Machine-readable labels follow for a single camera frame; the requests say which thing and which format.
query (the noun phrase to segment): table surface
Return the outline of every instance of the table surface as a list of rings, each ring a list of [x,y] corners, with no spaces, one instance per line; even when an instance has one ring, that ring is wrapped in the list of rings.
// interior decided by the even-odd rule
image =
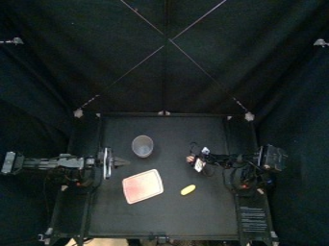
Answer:
[[[95,131],[95,124],[84,123],[70,142],[75,146],[72,154],[85,155],[95,150],[99,141],[92,134]],[[226,117],[109,116],[101,120],[99,134],[100,146],[112,147],[115,156],[131,164],[112,171],[111,178],[103,181],[95,192],[87,234],[91,237],[143,237],[152,234],[195,239],[236,237],[234,197],[223,185],[222,168],[216,167],[214,175],[206,177],[190,167],[184,157],[190,153],[191,142],[199,145],[192,149],[195,153],[204,146],[215,154],[252,152],[250,124],[242,118],[227,121]],[[131,142],[137,135],[148,135],[153,141],[153,150],[145,159],[136,157],[131,150]],[[128,205],[121,180],[151,169],[157,170],[164,191]],[[188,185],[195,185],[196,189],[180,196],[180,190]]]

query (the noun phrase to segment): yellow object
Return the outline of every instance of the yellow object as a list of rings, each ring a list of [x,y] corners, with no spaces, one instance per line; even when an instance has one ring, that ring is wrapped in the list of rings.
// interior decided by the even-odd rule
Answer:
[[[191,184],[190,186],[187,186],[181,191],[180,191],[180,195],[184,196],[187,195],[194,189],[195,189],[195,185]]]

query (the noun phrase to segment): black fabric wall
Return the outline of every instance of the black fabric wall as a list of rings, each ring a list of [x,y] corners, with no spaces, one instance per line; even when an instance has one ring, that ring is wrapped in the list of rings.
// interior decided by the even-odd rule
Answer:
[[[0,12],[1,40],[16,30]],[[0,46],[0,162],[8,151],[30,158],[65,153],[72,116],[28,49]],[[42,245],[36,235],[46,229],[56,188],[45,175],[0,177],[0,245]]]
[[[329,50],[305,56],[276,91],[258,137],[288,155],[271,196],[279,238],[288,245],[329,245]]]
[[[132,10],[121,1],[0,2],[0,39],[25,43],[0,46],[0,156],[65,152],[72,111],[95,94],[92,111],[244,113],[235,96],[259,143],[288,153],[271,196],[279,237],[329,245],[329,48],[313,46],[329,37],[327,1],[222,1],[177,38],[220,1],[125,2]],[[33,181],[0,179],[0,244],[24,245],[46,225],[42,177]]]

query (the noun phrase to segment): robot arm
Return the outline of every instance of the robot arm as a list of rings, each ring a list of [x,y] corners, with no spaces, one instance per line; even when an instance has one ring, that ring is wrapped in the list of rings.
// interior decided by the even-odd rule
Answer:
[[[107,180],[111,177],[111,169],[116,167],[116,161],[119,161],[119,165],[129,164],[127,160],[113,157],[111,148],[104,148],[99,152],[97,158],[77,158],[69,154],[60,154],[52,159],[26,159],[21,153],[8,152],[0,174],[14,175],[21,170],[48,170],[49,175],[61,180],[61,183],[85,184],[92,170],[103,169],[103,179]]]

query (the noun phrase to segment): black table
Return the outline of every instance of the black table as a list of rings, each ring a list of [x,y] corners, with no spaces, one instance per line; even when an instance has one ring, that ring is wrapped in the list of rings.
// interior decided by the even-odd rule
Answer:
[[[153,150],[145,159],[131,150],[132,139],[148,135]],[[190,143],[216,154],[252,153],[252,126],[240,116],[88,114],[77,124],[69,144],[73,155],[95,155],[99,146],[112,147],[115,156],[131,161],[88,196],[61,194],[54,208],[56,236],[238,240],[240,238],[234,195],[223,185],[222,168],[207,177],[186,164]],[[164,192],[128,205],[121,180],[156,169]],[[196,189],[187,196],[180,190]]]

